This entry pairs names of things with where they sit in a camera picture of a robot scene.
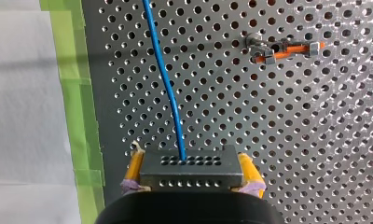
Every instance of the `perforated metal sheet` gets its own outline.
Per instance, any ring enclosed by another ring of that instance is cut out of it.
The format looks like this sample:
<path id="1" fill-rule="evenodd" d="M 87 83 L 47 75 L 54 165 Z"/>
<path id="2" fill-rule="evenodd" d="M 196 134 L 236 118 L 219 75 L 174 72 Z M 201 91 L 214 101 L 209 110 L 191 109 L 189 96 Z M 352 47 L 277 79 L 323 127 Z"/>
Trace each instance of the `perforated metal sheet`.
<path id="1" fill-rule="evenodd" d="M 254 157 L 288 223 L 373 223 L 373 1 L 152 3 L 188 149 Z M 175 148 L 142 3 L 83 1 L 107 203 L 131 141 Z M 251 64 L 249 33 L 327 45 Z"/>

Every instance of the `blue wire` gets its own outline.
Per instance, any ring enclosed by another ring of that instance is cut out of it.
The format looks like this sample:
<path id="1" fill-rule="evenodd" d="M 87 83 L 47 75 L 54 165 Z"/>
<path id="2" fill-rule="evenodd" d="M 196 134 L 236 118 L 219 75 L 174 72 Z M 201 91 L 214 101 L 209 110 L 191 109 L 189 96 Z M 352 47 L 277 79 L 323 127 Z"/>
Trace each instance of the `blue wire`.
<path id="1" fill-rule="evenodd" d="M 151 31 L 152 46 L 154 47 L 155 57 L 157 58 L 157 61 L 158 61 L 159 71 L 163 79 L 163 83 L 166 88 L 167 95 L 169 96 L 170 106 L 172 107 L 174 125 L 175 125 L 175 134 L 177 135 L 177 142 L 178 142 L 178 153 L 180 156 L 180 160 L 184 161 L 187 158 L 187 155 L 186 155 L 186 147 L 184 145 L 184 140 L 183 140 L 183 129 L 180 123 L 180 116 L 178 115 L 178 108 L 177 108 L 178 103 L 175 100 L 172 85 L 170 84 L 169 76 L 167 75 L 167 71 L 166 71 L 163 58 L 160 52 L 158 35 L 157 35 L 151 7 L 149 6 L 149 0 L 143 0 L 143 4 L 144 4 L 144 9 L 145 9 L 145 14 L 146 14 L 146 20 L 148 21 L 149 30 Z"/>

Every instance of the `black object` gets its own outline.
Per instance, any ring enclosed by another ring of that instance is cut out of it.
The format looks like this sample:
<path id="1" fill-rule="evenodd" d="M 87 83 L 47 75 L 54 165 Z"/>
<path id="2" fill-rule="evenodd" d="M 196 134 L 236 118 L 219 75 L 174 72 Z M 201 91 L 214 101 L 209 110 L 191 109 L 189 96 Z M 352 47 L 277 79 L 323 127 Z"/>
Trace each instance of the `black object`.
<path id="1" fill-rule="evenodd" d="M 107 206 L 96 224 L 284 224 L 274 206 L 236 193 L 140 192 Z"/>

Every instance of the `painter's tape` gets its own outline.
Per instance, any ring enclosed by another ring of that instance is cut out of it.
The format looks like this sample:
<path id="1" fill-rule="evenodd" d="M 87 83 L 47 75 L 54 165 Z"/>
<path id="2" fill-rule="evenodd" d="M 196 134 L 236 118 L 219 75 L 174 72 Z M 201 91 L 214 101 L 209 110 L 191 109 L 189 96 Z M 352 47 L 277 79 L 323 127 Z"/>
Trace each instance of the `painter's tape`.
<path id="1" fill-rule="evenodd" d="M 102 186 L 102 172 L 99 170 L 74 170 L 76 184 L 78 186 L 92 186 L 100 188 Z"/>
<path id="2" fill-rule="evenodd" d="M 104 209 L 104 167 L 80 0 L 40 0 L 50 12 L 82 223 Z"/>

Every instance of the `white surface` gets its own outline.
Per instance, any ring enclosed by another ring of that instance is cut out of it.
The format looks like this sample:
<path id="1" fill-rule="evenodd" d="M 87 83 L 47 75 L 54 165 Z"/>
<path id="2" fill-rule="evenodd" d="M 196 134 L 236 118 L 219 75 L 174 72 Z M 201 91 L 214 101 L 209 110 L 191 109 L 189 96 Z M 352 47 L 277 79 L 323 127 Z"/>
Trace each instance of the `white surface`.
<path id="1" fill-rule="evenodd" d="M 73 186 L 0 185 L 0 224 L 81 223 Z"/>
<path id="2" fill-rule="evenodd" d="M 80 223 L 47 12 L 0 12 L 0 223 Z"/>
<path id="3" fill-rule="evenodd" d="M 0 0 L 0 10 L 41 10 L 39 0 Z"/>

